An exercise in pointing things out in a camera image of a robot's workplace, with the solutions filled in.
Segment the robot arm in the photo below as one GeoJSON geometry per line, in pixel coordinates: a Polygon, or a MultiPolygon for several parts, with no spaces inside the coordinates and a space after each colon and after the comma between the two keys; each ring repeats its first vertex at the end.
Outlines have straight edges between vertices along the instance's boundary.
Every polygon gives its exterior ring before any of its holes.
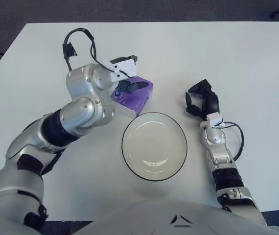
{"type": "Polygon", "coordinates": [[[70,143],[112,120],[115,103],[110,94],[119,81],[137,75],[135,62],[131,56],[106,63],[112,72],[94,64],[71,70],[66,81],[72,102],[33,122],[13,140],[0,171],[0,234],[38,234],[47,218],[42,175],[70,143]]]}
{"type": "Polygon", "coordinates": [[[188,92],[200,94],[204,100],[200,109],[192,104],[189,93],[186,93],[186,111],[203,119],[200,123],[201,129],[204,130],[202,139],[207,149],[207,161],[214,179],[218,202],[227,211],[267,225],[248,188],[244,187],[235,164],[243,143],[235,158],[226,147],[226,136],[222,131],[226,123],[219,113],[218,96],[211,90],[207,80],[199,82],[188,92]]]}

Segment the black cable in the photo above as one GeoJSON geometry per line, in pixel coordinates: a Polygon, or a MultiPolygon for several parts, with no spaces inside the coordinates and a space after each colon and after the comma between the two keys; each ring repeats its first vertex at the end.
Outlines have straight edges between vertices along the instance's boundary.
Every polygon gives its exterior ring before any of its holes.
{"type": "MultiPolygon", "coordinates": [[[[94,37],[93,35],[85,28],[77,28],[77,29],[74,29],[72,30],[71,32],[69,32],[65,39],[64,39],[64,42],[63,42],[63,56],[64,56],[64,59],[67,63],[67,66],[69,68],[69,71],[72,70],[72,67],[70,65],[70,62],[69,62],[69,58],[70,56],[70,52],[68,51],[69,49],[69,44],[68,44],[68,40],[69,40],[69,37],[71,36],[71,34],[75,33],[75,32],[83,32],[85,33],[85,35],[90,39],[90,41],[92,42],[92,45],[91,45],[91,48],[90,48],[90,54],[91,54],[91,57],[95,60],[95,62],[97,62],[103,69],[109,71],[109,72],[115,72],[114,70],[111,70],[109,68],[107,68],[106,66],[104,66],[102,63],[100,63],[98,60],[97,60],[97,54],[96,54],[96,44],[95,44],[95,41],[94,41],[94,37]]],[[[128,78],[131,78],[126,72],[124,71],[121,71],[119,70],[120,73],[124,74],[125,76],[127,76],[128,78]]]]}
{"type": "Polygon", "coordinates": [[[230,122],[230,121],[226,121],[224,122],[225,124],[231,124],[231,126],[226,126],[226,127],[218,127],[217,129],[226,129],[226,128],[229,128],[229,127],[233,127],[233,126],[236,126],[240,133],[241,133],[241,146],[238,150],[238,153],[236,154],[236,156],[233,158],[234,161],[236,161],[242,154],[242,151],[243,151],[243,148],[244,148],[244,133],[243,133],[243,130],[241,129],[241,127],[239,125],[237,125],[236,123],[234,122],[230,122]]]}

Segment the floor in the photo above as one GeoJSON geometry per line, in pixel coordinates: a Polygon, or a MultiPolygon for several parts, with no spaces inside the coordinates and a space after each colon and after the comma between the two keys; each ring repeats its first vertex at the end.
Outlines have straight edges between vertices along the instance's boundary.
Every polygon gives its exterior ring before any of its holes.
{"type": "MultiPolygon", "coordinates": [[[[26,23],[279,21],[270,19],[279,0],[0,0],[0,52],[5,52],[26,23]]],[[[279,226],[279,211],[264,212],[279,226]]],[[[88,222],[48,222],[46,235],[69,234],[88,222]]]]}

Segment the tissue box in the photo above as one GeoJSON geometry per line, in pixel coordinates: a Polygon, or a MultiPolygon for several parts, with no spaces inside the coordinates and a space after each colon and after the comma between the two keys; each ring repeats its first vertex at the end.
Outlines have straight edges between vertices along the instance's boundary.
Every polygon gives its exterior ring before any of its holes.
{"type": "Polygon", "coordinates": [[[131,94],[115,91],[111,95],[113,101],[127,107],[128,109],[135,111],[136,116],[138,116],[153,91],[153,83],[141,77],[129,78],[127,79],[127,81],[130,81],[131,83],[149,83],[147,87],[136,90],[131,94]]]}

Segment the table surface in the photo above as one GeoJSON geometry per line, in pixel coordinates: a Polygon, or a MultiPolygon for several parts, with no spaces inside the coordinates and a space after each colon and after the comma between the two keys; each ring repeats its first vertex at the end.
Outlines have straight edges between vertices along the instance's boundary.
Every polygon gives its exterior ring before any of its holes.
{"type": "MultiPolygon", "coordinates": [[[[103,59],[135,54],[139,75],[154,83],[145,112],[174,118],[185,132],[187,159],[174,177],[148,182],[134,175],[121,153],[130,117],[117,114],[73,143],[44,176],[49,220],[94,220],[127,203],[168,197],[219,207],[205,162],[199,120],[185,112],[185,91],[207,79],[219,96],[225,121],[242,127],[244,151],[236,162],[261,211],[279,210],[279,23],[35,23],[27,24],[0,61],[0,169],[11,141],[24,127],[70,102],[62,43],[86,27],[103,59]]],[[[70,38],[92,62],[90,42],[70,38]]],[[[239,134],[227,130],[235,155],[239,134]]]]}

